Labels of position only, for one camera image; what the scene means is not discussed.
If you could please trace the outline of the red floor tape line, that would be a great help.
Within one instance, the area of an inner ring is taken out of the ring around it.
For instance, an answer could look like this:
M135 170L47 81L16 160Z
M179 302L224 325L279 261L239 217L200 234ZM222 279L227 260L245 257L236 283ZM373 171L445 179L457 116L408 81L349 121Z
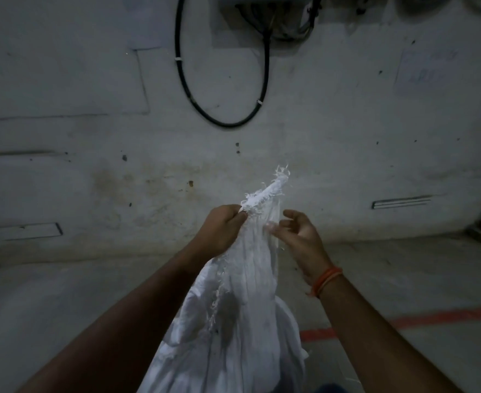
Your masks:
M481 321L481 306L477 308L436 311L425 314L395 318L389 323L397 330L421 328L423 326L446 325L461 322ZM302 343L313 343L337 339L334 328L301 330Z

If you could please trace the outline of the person's right forearm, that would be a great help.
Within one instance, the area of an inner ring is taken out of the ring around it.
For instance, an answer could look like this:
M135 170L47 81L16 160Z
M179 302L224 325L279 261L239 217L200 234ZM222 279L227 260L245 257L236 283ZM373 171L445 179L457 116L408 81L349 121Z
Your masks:
M366 393L464 393L342 275L318 299Z

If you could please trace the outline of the person's left hand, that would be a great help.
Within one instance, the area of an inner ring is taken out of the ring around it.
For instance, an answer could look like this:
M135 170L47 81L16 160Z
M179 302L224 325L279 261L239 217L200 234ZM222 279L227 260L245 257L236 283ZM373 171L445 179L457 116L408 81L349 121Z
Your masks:
M221 205L212 209L192 240L198 253L207 260L223 254L238 237L238 235L229 235L226 231L224 208L224 205Z

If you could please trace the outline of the grey wall electrical box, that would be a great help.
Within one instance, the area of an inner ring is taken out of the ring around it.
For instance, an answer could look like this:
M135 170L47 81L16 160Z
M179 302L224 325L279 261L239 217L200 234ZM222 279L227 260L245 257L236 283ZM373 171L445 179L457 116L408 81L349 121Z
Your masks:
M309 38L323 0L209 0L212 45L247 48L265 34L277 47L295 46Z

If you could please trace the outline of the person's right hand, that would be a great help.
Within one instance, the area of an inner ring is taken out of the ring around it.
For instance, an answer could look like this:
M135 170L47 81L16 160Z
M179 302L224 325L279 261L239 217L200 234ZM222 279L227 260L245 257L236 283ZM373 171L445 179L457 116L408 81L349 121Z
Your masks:
M288 247L307 284L312 285L326 269L334 266L312 222L306 229L288 230L280 220L267 223L265 229Z

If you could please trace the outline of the person's left forearm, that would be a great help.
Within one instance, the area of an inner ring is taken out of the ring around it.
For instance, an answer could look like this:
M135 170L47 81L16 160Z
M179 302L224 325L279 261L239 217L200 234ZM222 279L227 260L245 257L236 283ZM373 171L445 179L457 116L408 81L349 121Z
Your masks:
M188 244L87 327L17 393L135 393L204 265Z

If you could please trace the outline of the orange thread wristband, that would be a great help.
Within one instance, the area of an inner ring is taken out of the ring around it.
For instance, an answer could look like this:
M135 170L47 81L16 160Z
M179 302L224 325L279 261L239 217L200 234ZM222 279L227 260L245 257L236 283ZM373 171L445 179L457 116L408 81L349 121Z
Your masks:
M343 274L342 268L331 267L326 269L323 274L321 274L311 285L309 297L319 297L325 285L327 285L331 280Z

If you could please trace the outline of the white woven sack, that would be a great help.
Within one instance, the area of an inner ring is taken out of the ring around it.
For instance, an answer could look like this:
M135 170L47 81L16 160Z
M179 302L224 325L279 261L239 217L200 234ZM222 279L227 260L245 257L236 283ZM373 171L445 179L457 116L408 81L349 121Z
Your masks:
M279 242L264 227L280 218L289 179L246 195L236 241L199 273L137 393L302 393L298 324L277 297Z

